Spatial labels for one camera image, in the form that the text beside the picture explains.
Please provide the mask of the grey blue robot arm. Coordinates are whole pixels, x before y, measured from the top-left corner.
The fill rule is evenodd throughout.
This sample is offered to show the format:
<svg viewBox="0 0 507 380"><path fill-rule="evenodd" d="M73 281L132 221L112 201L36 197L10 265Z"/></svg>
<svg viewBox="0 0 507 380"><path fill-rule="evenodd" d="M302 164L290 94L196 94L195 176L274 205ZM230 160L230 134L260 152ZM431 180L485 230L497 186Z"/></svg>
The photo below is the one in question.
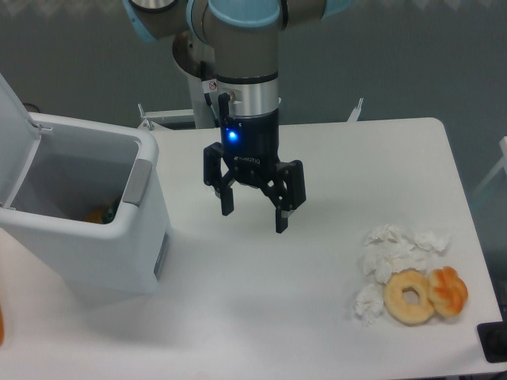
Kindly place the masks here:
<svg viewBox="0 0 507 380"><path fill-rule="evenodd" d="M204 150L204 183L215 189L224 215L234 209L234 183L257 188L276 210L276 231L306 199L303 164L282 162L279 147L278 35L320 20L347 1L126 1L132 26L144 40L183 36L211 57L189 51L189 70L214 79L208 100L221 139Z"/></svg>

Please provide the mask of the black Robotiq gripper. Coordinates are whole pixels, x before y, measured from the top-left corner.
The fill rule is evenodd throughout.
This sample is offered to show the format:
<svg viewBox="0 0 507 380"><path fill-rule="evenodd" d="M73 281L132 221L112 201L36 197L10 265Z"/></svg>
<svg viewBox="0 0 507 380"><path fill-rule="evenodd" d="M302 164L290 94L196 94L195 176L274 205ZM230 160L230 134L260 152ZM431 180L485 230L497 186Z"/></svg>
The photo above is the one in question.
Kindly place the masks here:
<svg viewBox="0 0 507 380"><path fill-rule="evenodd" d="M204 149L204 183L214 188L223 216L234 210L234 181L261 188L275 207L276 232L283 233L289 216L307 196L303 163L280 162L278 157L279 112L240 118L221 110L219 117L222 144L214 142Z"/></svg>

